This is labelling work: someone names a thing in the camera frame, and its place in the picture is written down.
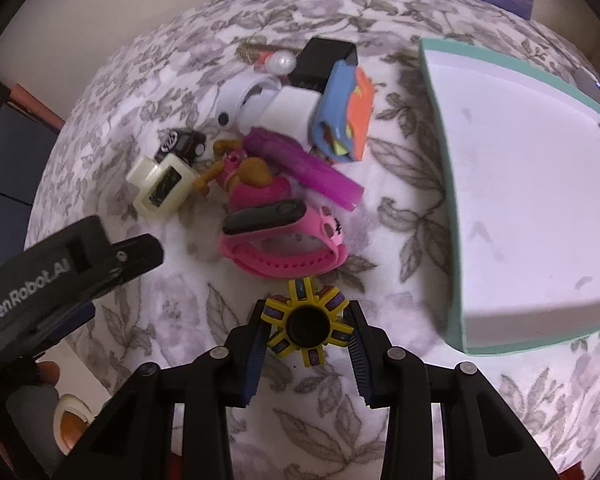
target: toy figure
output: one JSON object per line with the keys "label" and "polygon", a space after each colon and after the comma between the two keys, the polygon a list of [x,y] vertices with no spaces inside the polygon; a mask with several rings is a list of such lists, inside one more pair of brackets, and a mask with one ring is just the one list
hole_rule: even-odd
{"label": "toy figure", "polygon": [[273,176],[267,163],[247,156],[240,140],[216,140],[215,156],[225,156],[193,181],[193,188],[203,196],[215,180],[229,194],[229,210],[238,211],[284,200],[291,196],[291,186],[283,176]]}

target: pink smartwatch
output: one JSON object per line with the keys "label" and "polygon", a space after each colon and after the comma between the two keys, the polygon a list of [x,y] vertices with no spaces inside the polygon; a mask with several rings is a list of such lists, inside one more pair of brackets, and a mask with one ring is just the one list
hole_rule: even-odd
{"label": "pink smartwatch", "polygon": [[[308,254],[281,256],[254,245],[294,234],[318,238],[324,247]],[[222,223],[219,251],[255,276],[293,280],[323,274],[343,264],[349,251],[342,239],[340,223],[327,207],[316,210],[294,198],[231,213]]]}

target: white wall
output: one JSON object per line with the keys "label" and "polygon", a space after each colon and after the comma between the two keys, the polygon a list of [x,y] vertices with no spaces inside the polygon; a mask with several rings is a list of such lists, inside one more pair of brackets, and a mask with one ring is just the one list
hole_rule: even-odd
{"label": "white wall", "polygon": [[0,80],[67,118],[120,46],[209,0],[27,0],[0,37]]}
{"label": "white wall", "polygon": [[600,20],[584,0],[534,0],[531,18],[576,45],[600,74]]}

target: floral bedsheet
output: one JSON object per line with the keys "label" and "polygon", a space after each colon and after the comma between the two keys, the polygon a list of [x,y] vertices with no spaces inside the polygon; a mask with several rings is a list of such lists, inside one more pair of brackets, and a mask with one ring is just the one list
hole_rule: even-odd
{"label": "floral bedsheet", "polygon": [[[218,255],[222,192],[153,226],[136,215],[125,174],[139,153],[156,150],[161,130],[190,126],[211,140],[219,135],[208,115],[218,86],[244,69],[240,44],[301,48],[317,34],[356,43],[377,89],[365,159],[343,168],[366,187],[355,212],[338,212],[351,256],[322,279],[360,300],[370,324],[426,362],[452,367],[465,359],[439,335],[450,242],[418,42],[430,36],[486,46],[569,82],[587,61],[542,25],[478,0],[219,0],[138,37],[107,61],[60,133],[33,206],[29,245],[91,214],[114,241],[151,232],[164,245],[161,267],[97,301],[94,320],[68,338],[110,391],[142,362],[190,362],[246,322],[255,300],[285,292],[285,283],[254,280]],[[346,351],[327,352],[328,364],[311,369],[299,355],[267,356],[252,404],[228,413],[236,478],[378,477],[387,412],[364,406]],[[600,333],[472,361],[558,470],[600,445]],[[439,410],[433,417],[439,477]],[[178,410],[175,447],[181,423]]]}

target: pink watch strap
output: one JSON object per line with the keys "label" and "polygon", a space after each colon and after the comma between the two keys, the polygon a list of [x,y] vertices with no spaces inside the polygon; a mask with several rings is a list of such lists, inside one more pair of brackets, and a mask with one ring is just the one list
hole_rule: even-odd
{"label": "pink watch strap", "polygon": [[[325,246],[312,253],[278,256],[266,253],[252,244],[289,234],[311,235],[323,241]],[[251,274],[290,280],[323,274],[343,264],[349,251],[343,245],[342,238],[340,224],[328,210],[319,212],[307,205],[305,215],[293,224],[237,235],[223,235],[219,251]]]}

